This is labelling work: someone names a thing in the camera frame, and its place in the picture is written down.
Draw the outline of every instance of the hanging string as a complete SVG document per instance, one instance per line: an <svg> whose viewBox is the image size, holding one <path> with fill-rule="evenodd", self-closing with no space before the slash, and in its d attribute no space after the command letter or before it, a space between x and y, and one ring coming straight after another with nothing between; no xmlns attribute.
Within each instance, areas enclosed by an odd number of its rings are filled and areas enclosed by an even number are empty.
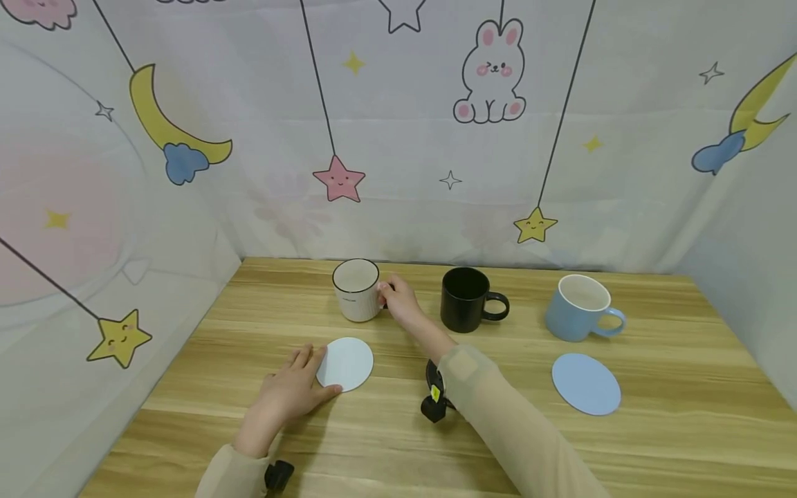
<svg viewBox="0 0 797 498"><path fill-rule="evenodd" d="M581 52L584 50L584 42L587 41L587 33L590 30L590 23L592 22L592 13L595 11L595 2L592 0L590 7L590 14L587 16L587 24L584 26L584 35L581 37L581 45L579 45L579 54L575 56L575 65L573 66L573 73L570 76L570 85L567 87L567 95L564 97L564 106L562 107L562 115L559 117L559 126L556 127L556 136L553 139L553 147L551 147L551 156L548 158L548 167L545 168L545 177L543 178L543 185L540 189L540 198L537 199L537 207L543 201L543 193L545 192L545 184L548 182L548 173L551 172L551 165L553 164L553 155L556 153L556 144L559 143L559 133L562 131L562 123L564 122L564 115L567 112L567 103L570 101L570 93L573 91L573 84L575 83L575 74L579 70L579 62L581 61Z"/></svg>
<svg viewBox="0 0 797 498"><path fill-rule="evenodd" d="M105 22L105 25L108 27L108 31L111 32L111 36L113 37L113 41L116 42L116 46L119 47L119 51L124 56L124 60L128 62L128 66L130 66L130 70L135 73L135 68L133 67L133 63L130 62L130 57L128 57L128 53L124 51L124 47L119 42L119 38L116 37L116 33L113 32L113 28L111 27L111 23L108 22L108 18L105 17L105 13L100 8L100 4L97 3L97 0L92 0L94 2L94 6L97 8L97 12L100 13L100 17Z"/></svg>
<svg viewBox="0 0 797 498"><path fill-rule="evenodd" d="M11 253L14 255L14 256L16 256L17 258L19 258L19 260L20 260L20 261L22 261L23 263L25 263L26 265L28 265L28 266L30 267L30 269L32 269L34 272L36 272L36 273L38 273L39 275L41 275L41 278L43 278L43 279L47 280L47 281L50 283L50 285L52 285L54 288L56 288L56 289L58 289L59 291L61 291L61 293L62 293L62 294L64 294L64 296L67 296L69 299L71 299L71 300L75 301L75 304L77 304L78 306L80 306L80 307L83 309L83 311L87 312L87 313L88 313L89 315L91 315L91 316L92 316L92 317L93 317L95 320L99 320L99 319L100 319L100 317L99 317L99 316L98 316L98 315L97 315L95 312L93 312L92 310L88 309L88 308L86 307L86 305L85 305L85 304L83 304L83 303L81 303L81 302L80 302L80 300L78 300L78 299L77 299L75 296L73 296L73 294L72 294L70 291L68 291L68 290L66 290L65 288L61 287L61 286L58 284L58 282L56 282L55 280L53 280L53 278L52 278L50 275L48 275L47 273L45 273L45 272L44 272L42 269L40 269L38 266L34 265L34 264L33 264L33 262L32 262L31 260L29 260L28 258L26 258L26 257L25 257L25 256L24 256L22 253L20 253L19 251L17 251L17 250L16 250L16 249L15 249L15 248L14 248L14 247L11 245L11 244L9 244L8 242L6 242L6 239L4 239L4 238L0 237L0 245L4 245L4 246L6 247L6 249L8 249L8 250L9 250L9 251L10 251L10 252L11 252Z"/></svg>
<svg viewBox="0 0 797 498"><path fill-rule="evenodd" d="M321 107L324 108L324 118L327 120L327 133L329 133L329 145L332 147L332 155L335 152L335 140L332 138L332 126L329 124L329 113L327 112L327 102L324 100L324 89L321 88L321 76L318 74L318 64L316 63L316 51L312 48L312 38L310 37L310 25L307 22L307 11L304 8L304 0L299 0L301 5L301 15L304 19L304 30L307 32L307 43L310 45L310 57L312 57L312 68L316 71L316 83L318 83L318 94L321 96Z"/></svg>

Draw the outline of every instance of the white coaster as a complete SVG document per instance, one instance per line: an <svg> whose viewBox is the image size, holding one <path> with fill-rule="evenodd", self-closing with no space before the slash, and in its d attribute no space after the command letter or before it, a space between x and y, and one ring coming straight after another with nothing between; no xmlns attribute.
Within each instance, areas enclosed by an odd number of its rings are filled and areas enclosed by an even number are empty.
<svg viewBox="0 0 797 498"><path fill-rule="evenodd" d="M316 378L321 386L340 384L344 393L360 387L374 368L374 354L363 341L343 337L329 343Z"/></svg>

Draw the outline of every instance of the yellow crescent moon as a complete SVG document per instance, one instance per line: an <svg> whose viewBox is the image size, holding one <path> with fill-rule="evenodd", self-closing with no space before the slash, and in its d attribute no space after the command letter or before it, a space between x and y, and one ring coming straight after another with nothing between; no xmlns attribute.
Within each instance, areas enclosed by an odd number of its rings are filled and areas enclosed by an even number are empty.
<svg viewBox="0 0 797 498"><path fill-rule="evenodd" d="M130 97L139 121L153 142L163 149L167 143L188 147L202 152L210 164L219 164L230 157L233 141L206 142L189 135L163 115L155 98L155 65L149 64L133 73L130 78Z"/></svg>
<svg viewBox="0 0 797 498"><path fill-rule="evenodd" d="M764 123L756 119L758 112L767 103L769 97L775 92L780 81L786 76L786 72L794 62L797 53L781 62L770 73L764 76L756 86L750 89L744 96L731 117L731 133L746 130L744 132L744 146L742 151L749 151L758 147L780 124L789 117L788 114L781 116L780 119L770 123Z"/></svg>

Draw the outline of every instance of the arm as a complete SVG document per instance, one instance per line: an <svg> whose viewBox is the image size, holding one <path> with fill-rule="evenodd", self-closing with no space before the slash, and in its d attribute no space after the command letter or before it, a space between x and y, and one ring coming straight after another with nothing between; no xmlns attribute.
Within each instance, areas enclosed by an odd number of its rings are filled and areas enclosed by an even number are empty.
<svg viewBox="0 0 797 498"><path fill-rule="evenodd" d="M606 489L545 416L474 347L457 345L418 306L397 276L379 287L391 314L438 365L446 397L493 452L522 496L602 498Z"/></svg>
<svg viewBox="0 0 797 498"><path fill-rule="evenodd" d="M210 461L196 498L261 498L265 494L267 453L282 427L341 391L340 386L313 386L326 352L326 347L314 351L305 344L276 374L266 376L234 443L222 446Z"/></svg>

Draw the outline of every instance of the tabletop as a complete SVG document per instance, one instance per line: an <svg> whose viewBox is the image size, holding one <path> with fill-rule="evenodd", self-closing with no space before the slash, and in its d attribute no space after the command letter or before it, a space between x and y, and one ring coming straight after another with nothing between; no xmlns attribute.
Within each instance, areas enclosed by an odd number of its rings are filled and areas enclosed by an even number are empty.
<svg viewBox="0 0 797 498"><path fill-rule="evenodd" d="M518 496L461 415L450 411L438 424L423 417L426 358L389 312L363 324L340 315L336 264L247 259L81 496L193 496L263 377L302 344L345 336L371 346L373 372L285 429L277 458L296 471L283 496ZM440 324L441 280L450 267L379 267L403 275ZM452 336L492 358L612 496L797 496L797 414L688 277L592 274L628 325L611 339L566 343L543 322L565 272L482 270L491 289L510 299L509 317ZM556 393L551 367L568 352L614 372L618 411L590 417Z"/></svg>

